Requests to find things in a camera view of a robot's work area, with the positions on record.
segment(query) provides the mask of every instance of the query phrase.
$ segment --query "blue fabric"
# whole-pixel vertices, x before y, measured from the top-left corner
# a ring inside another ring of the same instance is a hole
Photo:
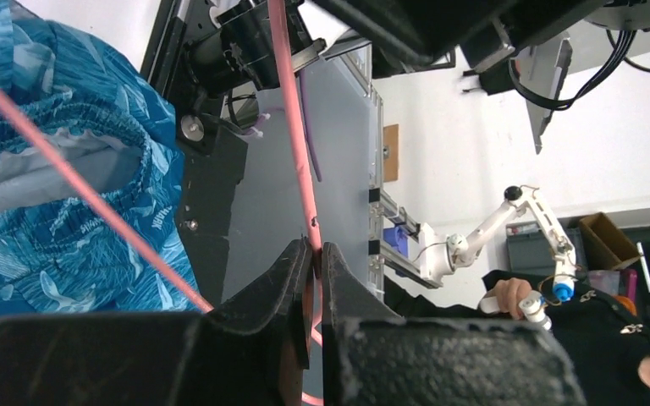
[[[103,41],[11,7],[0,0],[1,89],[45,134],[88,130],[142,150],[135,176],[102,197],[195,286],[174,224],[184,158],[172,106]],[[0,116],[0,154],[27,148]],[[83,200],[0,213],[0,315],[189,308]]]

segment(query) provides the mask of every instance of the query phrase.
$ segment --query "person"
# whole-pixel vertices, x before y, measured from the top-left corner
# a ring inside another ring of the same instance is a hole
[[[386,279],[385,304],[404,317],[483,318],[526,320],[519,302],[545,277],[493,271],[483,278],[487,293],[496,297],[500,313],[485,315],[462,305],[439,308],[422,296],[413,298]],[[650,329],[618,299],[585,283],[575,283],[571,301],[550,305],[551,333],[570,356],[588,404],[650,404]]]

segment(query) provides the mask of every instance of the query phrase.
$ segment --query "robotic arm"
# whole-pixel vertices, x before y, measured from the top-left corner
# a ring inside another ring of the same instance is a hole
[[[482,251],[482,247],[509,220],[530,210],[534,214],[544,237],[552,248],[555,262],[554,296],[565,302],[574,294],[574,279],[577,270],[574,245],[559,224],[552,209],[547,205],[537,189],[523,186],[510,186],[504,192],[504,202],[490,217],[467,237],[452,234],[441,238],[427,224],[421,225],[419,243],[421,249],[420,277],[442,286],[442,277],[452,275],[455,270],[471,266]],[[532,312],[539,312],[539,302]]]

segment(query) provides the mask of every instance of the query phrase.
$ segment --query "blue object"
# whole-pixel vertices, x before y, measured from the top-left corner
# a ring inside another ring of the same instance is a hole
[[[574,289],[570,288],[566,283],[557,283],[553,287],[554,297],[566,302],[574,296]]]
[[[385,228],[383,239],[405,258],[407,257],[407,232],[402,227]]]
[[[195,286],[174,222],[184,168],[174,109],[128,60],[0,0],[0,88]],[[0,115],[0,315],[193,309],[54,175]]]

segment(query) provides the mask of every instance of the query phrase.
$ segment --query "brown box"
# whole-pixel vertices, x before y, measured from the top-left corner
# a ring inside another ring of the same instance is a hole
[[[614,271],[639,260],[636,245],[604,213],[592,214],[579,221],[589,269]]]

